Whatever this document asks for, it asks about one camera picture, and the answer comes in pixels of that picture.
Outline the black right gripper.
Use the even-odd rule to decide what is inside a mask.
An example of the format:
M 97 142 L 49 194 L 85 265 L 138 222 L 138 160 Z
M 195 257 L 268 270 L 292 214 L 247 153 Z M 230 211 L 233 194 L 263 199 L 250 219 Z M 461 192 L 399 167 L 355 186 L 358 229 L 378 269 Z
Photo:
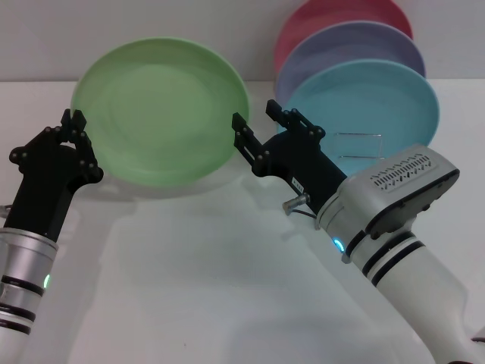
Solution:
M 321 151 L 320 141 L 326 136 L 325 130 L 313 125 L 296 108 L 283 110 L 274 99 L 267 101 L 266 114 L 286 131 L 262 145 L 246 120 L 234 113 L 234 146 L 250 164 L 255 176 L 281 178 L 297 194 L 308 194 L 308 207 L 313 213 L 319 213 L 346 179 Z

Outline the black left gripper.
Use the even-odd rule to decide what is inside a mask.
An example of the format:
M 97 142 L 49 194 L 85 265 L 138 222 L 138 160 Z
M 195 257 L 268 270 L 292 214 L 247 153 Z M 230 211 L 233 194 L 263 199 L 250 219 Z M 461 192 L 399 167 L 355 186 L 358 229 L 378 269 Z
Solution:
M 65 109 L 59 126 L 45 127 L 25 146 L 11 151 L 9 160 L 18 165 L 23 179 L 5 228 L 32 232 L 51 241 L 58 239 L 78 188 L 76 183 L 81 181 L 80 167 L 90 183 L 104 177 L 85 131 L 86 124 L 80 110 L 71 117 L 70 109 Z M 70 141 L 76 149 L 62 144 Z

